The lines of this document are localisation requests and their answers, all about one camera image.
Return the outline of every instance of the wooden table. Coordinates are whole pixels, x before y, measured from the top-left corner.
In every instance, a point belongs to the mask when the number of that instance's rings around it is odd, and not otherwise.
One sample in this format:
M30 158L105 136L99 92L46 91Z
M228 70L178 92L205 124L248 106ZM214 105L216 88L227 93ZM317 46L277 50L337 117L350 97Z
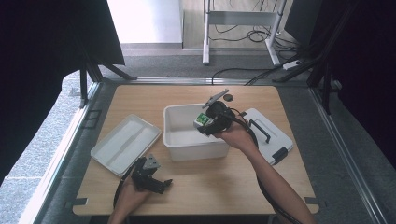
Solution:
M315 198L300 151L295 143L283 105L274 87L245 86L120 86L114 94L100 141L124 118L135 114L163 130L163 110L168 105L205 103L224 89L234 100L229 107L244 111L258 109L293 140L294 148L275 168L302 197ZM198 161L171 161L163 138L148 151L162 167L154 178L173 184L164 194L155 194L142 204L134 215L242 215L273 214L265 200L247 158L235 148L225 158ZM82 216L109 215L120 177L91 159L77 198L87 198L84 205L74 205ZM312 213L318 205L308 205Z

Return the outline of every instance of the storage box lid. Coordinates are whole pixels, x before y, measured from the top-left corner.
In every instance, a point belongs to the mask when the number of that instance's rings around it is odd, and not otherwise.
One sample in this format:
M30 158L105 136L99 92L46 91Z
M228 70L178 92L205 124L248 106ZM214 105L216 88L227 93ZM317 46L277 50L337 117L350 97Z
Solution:
M260 153L271 165L277 164L293 148L293 141L257 109L250 108L245 112L247 113L245 119L254 120L271 136L269 142L266 142L267 137L254 125L251 126L257 137Z
M159 128L136 115L129 115L91 150L91 156L122 176L160 135Z

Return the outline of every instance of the black cloth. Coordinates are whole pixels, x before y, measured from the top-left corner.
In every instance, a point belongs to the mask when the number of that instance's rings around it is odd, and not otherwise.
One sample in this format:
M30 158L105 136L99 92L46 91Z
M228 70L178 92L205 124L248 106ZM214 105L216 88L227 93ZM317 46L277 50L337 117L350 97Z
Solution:
M396 167L396 4L360 1L330 59L339 97Z
M3 181L84 55L124 60L106 0L0 1L0 55Z

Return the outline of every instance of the human arm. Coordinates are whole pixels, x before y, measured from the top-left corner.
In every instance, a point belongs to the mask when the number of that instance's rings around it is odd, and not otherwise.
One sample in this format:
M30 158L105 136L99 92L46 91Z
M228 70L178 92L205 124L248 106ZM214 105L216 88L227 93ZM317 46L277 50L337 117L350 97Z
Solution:
M247 156L265 190L284 211L301 223L316 223L304 201L262 156L244 127L233 122L227 131L214 135L222 138L231 147L240 149ZM281 223L289 223L283 216L278 217Z
M134 181L128 176L120 191L116 206L113 213L108 219L108 224L121 224L146 198L150 192L146 189L139 190L136 188Z

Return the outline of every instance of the metal frame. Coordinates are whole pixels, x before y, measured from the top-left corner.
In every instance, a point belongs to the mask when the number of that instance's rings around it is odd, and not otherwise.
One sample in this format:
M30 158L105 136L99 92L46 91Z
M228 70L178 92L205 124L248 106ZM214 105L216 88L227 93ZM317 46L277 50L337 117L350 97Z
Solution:
M123 78L120 78L120 81L112 80L112 83L120 83L120 84L133 84L133 85L211 85L211 78L162 78L162 77L145 77L139 78L138 80L128 81ZM214 83L216 85L244 85L248 82L248 79L223 79L223 78L215 78ZM89 90L89 98L92 99L95 97L102 83L93 82L90 86ZM276 86L276 83L266 82L265 80L258 80L255 85L257 86ZM288 86L288 83L282 83L281 86ZM296 83L290 83L291 86L296 86ZM357 166L356 162L354 162L352 156L349 153L349 149L347 148L346 143L344 142L342 136L338 132L337 127L332 121L332 117L328 115L325 109L320 104L320 94L316 89L310 88L311 94L315 100L315 104L318 107L318 111L322 116L322 119L329 130L330 135L332 136L332 140L336 144L337 150L346 166L347 171L349 172L353 183L358 190L361 199L367 208L367 211L374 223L388 223L384 214L382 213L377 200L374 194L371 192L368 187L361 170ZM57 151L41 179L32 199L26 206L20 223L35 223L35 219L39 214L45 200L47 199L52 184L55 181L57 174L59 173L61 166L64 163L64 158L70 150L72 143L75 141L75 137L77 135L78 128L81 122L84 120L89 108L91 107L92 101L88 101L88 103L81 109L78 110L76 115L74 116L61 144L58 146Z
M277 12L211 11L210 0L207 0L203 64L209 64L209 25L263 25L272 27L270 37L265 39L265 45L267 46L274 66L280 66L273 45L285 5L286 0L282 0Z

